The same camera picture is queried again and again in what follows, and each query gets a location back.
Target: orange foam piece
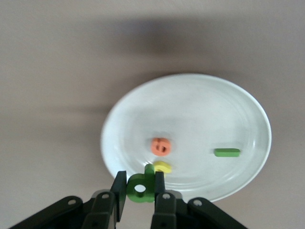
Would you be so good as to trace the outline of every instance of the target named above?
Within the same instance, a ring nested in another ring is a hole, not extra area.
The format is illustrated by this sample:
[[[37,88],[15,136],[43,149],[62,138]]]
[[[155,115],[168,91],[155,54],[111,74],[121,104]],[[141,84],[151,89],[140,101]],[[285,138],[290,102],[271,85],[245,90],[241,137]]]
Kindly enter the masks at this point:
[[[154,138],[152,140],[151,150],[157,156],[166,156],[171,152],[172,145],[166,138]]]

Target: green foam piece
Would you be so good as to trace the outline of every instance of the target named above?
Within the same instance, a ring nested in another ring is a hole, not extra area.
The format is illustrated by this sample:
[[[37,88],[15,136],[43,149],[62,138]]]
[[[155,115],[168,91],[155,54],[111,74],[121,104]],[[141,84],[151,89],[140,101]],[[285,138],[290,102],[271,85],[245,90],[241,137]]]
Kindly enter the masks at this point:
[[[154,166],[148,164],[145,166],[144,174],[134,174],[128,179],[126,194],[128,198],[136,203],[154,202]],[[137,185],[145,186],[145,191],[135,190]]]
[[[214,150],[214,154],[219,157],[238,157],[240,150],[235,148],[219,148]]]

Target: table surface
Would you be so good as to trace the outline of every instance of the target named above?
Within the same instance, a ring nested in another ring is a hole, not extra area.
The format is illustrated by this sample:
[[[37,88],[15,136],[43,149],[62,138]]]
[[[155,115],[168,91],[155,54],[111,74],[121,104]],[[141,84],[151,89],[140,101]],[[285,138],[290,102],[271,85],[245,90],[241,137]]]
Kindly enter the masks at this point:
[[[112,106],[172,73],[205,73],[251,93],[272,127],[259,175],[215,202],[251,229],[304,228],[305,2],[1,1],[0,229],[113,178],[100,151]],[[118,229],[150,228],[127,200]]]

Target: plate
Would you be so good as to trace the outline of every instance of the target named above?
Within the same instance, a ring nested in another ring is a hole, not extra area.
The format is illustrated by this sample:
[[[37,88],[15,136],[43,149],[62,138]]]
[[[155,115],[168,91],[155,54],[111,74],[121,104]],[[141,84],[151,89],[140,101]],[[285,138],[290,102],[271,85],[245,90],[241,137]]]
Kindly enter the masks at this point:
[[[171,153],[151,152],[154,138],[171,142]],[[262,106],[243,88],[203,74],[158,78],[127,93],[110,111],[101,134],[103,160],[113,177],[144,173],[148,163],[172,166],[166,189],[188,201],[220,200],[246,186],[264,166],[271,127]],[[215,156],[236,148],[238,157]]]

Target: green rectangular block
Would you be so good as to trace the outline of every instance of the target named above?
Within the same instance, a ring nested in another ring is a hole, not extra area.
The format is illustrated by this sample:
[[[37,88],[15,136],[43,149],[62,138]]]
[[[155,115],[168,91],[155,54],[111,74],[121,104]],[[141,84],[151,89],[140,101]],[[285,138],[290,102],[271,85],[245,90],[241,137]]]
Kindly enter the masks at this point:
[[[219,157],[238,157],[240,150],[235,148],[219,148],[214,150],[214,154]]]

